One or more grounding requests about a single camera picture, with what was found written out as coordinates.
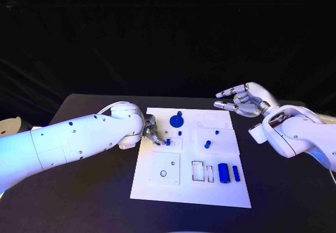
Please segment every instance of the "circular hole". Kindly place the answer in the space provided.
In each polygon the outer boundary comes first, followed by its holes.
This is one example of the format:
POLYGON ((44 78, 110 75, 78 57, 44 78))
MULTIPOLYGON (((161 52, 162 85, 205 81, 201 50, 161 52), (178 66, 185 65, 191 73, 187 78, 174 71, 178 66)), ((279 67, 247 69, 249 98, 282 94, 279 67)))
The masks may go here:
POLYGON ((166 172, 166 171, 162 171, 162 172, 161 172, 161 175, 162 175, 162 177, 165 177, 165 176, 168 175, 168 172, 166 172))

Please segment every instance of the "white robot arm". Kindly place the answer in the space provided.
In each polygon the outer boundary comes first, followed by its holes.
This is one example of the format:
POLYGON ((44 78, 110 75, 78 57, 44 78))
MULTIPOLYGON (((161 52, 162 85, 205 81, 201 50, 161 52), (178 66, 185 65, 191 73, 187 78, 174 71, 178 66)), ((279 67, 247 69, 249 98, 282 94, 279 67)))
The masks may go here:
POLYGON ((110 149, 136 146, 142 135, 161 144, 156 119, 117 102, 112 116, 88 115, 0 138, 0 194, 38 172, 110 149))
POLYGON ((308 108, 282 106, 267 89, 257 83, 247 83, 220 92, 221 98, 231 94, 234 103, 217 101, 214 106, 236 111, 246 117, 264 116, 263 123, 250 130, 256 141, 270 142, 287 158, 309 153, 321 164, 336 171, 336 124, 326 124, 308 108))

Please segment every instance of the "rectangular slot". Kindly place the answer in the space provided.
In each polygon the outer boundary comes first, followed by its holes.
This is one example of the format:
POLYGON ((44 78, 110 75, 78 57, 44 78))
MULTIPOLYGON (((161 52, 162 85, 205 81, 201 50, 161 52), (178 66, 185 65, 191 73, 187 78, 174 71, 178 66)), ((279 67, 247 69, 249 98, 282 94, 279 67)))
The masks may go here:
POLYGON ((214 170, 212 170, 212 166, 207 166, 207 172, 208 172, 208 182, 214 183, 214 170))
POLYGON ((192 161, 192 180, 205 181, 204 162, 192 161))

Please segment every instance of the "white board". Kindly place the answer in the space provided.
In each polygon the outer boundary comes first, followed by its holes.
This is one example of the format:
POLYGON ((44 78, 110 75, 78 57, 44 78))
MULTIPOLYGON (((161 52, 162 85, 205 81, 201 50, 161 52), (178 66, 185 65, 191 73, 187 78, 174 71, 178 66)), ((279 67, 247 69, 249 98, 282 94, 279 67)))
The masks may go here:
POLYGON ((148 108, 148 114, 156 116, 159 136, 165 140, 171 138, 172 143, 171 146, 158 146, 149 139, 142 139, 130 198, 251 208, 230 112, 148 108), (182 111, 185 120, 181 128, 169 123, 178 111, 182 111), (192 180, 194 161, 204 164, 205 181, 192 180), (220 182, 221 163, 230 166, 230 183, 220 182), (212 166, 210 179, 214 176, 214 182, 208 182, 208 166, 212 166), (240 182, 236 181, 233 166, 238 166, 240 182))

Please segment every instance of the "blue object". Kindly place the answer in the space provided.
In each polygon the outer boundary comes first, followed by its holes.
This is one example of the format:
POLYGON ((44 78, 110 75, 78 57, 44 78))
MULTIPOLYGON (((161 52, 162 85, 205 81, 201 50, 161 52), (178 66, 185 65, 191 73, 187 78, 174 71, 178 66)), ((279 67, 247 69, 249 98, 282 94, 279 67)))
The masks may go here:
POLYGON ((178 115, 172 116, 169 122, 171 122, 172 127, 176 127, 176 128, 182 127, 185 121, 184 121, 184 118, 182 118, 182 112, 181 111, 178 112, 178 115))
POLYGON ((236 174, 236 180, 237 182, 240 181, 240 173, 238 173, 238 168, 237 166, 233 166, 233 169, 234 169, 234 174, 236 174))
POLYGON ((230 167, 228 164, 218 164, 218 171, 220 171, 220 181, 221 183, 230 183, 230 167))
POLYGON ((210 148, 211 143, 212 143, 211 141, 207 141, 205 148, 210 148))

